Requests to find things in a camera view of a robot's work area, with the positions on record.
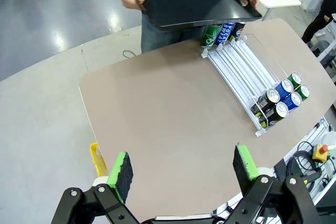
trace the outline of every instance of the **green can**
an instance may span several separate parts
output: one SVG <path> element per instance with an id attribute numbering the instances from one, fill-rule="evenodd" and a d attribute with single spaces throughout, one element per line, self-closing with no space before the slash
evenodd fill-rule
<path id="1" fill-rule="evenodd" d="M 307 99 L 308 97 L 310 97 L 310 89 L 305 84 L 302 84 L 301 86 L 299 86 L 296 89 L 296 92 L 300 94 L 303 101 Z"/>
<path id="2" fill-rule="evenodd" d="M 222 25 L 209 25 L 205 27 L 203 38 L 202 38 L 202 47 L 212 47 L 217 35 L 219 34 L 220 30 L 222 29 Z"/>
<path id="3" fill-rule="evenodd" d="M 287 79 L 293 84 L 294 89 L 302 84 L 302 77 L 297 72 L 293 72 Z"/>

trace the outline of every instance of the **blue can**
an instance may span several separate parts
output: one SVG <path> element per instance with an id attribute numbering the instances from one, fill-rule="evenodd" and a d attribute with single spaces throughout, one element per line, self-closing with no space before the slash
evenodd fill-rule
<path id="1" fill-rule="evenodd" d="M 275 90 L 278 91 L 280 95 L 280 101 L 282 101 L 284 98 L 286 98 L 291 92 L 294 91 L 293 84 L 290 82 L 290 80 L 285 79 L 282 80 L 276 87 Z"/>
<path id="2" fill-rule="evenodd" d="M 224 44 L 229 38 L 229 35 L 234 27 L 235 27 L 235 23 L 224 23 L 221 31 L 217 35 L 215 44 L 216 45 Z"/>
<path id="3" fill-rule="evenodd" d="M 301 105 L 302 98 L 298 92 L 293 92 L 283 100 L 283 103 L 287 105 L 290 112 Z"/>

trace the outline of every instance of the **red button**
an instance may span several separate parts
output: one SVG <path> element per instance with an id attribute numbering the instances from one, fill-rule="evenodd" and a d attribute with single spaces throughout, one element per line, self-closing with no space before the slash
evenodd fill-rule
<path id="1" fill-rule="evenodd" d="M 324 154 L 328 152 L 328 146 L 326 144 L 324 144 L 321 148 L 320 148 L 320 153 Z"/>

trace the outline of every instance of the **concrete floor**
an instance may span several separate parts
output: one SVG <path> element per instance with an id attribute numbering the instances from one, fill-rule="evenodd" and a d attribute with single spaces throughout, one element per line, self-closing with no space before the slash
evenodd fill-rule
<path id="1" fill-rule="evenodd" d="M 96 140 L 79 80 L 123 60 L 124 50 L 140 53 L 140 27 L 124 30 L 140 24 L 140 13 L 122 8 L 119 0 L 0 0 L 0 5 L 8 1 L 13 5 L 0 9 L 5 17 L 0 23 L 0 223 L 50 223 L 62 192 L 71 186 L 86 190 L 97 176 L 89 152 Z M 299 7 L 275 9 L 275 17 L 300 36 L 303 19 L 312 19 Z M 327 116 L 336 125 L 335 112 Z"/>
<path id="2" fill-rule="evenodd" d="M 52 55 L 141 25 L 120 0 L 0 0 L 0 81 Z"/>

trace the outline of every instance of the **screw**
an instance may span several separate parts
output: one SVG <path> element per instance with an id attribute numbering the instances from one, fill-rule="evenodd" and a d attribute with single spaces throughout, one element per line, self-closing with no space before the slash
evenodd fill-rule
<path id="1" fill-rule="evenodd" d="M 261 182 L 264 183 L 264 184 L 266 184 L 268 182 L 268 178 L 262 177 L 261 178 Z"/>
<path id="2" fill-rule="evenodd" d="M 295 185 L 295 184 L 296 184 L 296 179 L 291 178 L 291 179 L 289 180 L 289 183 L 290 183 L 291 185 Z"/>

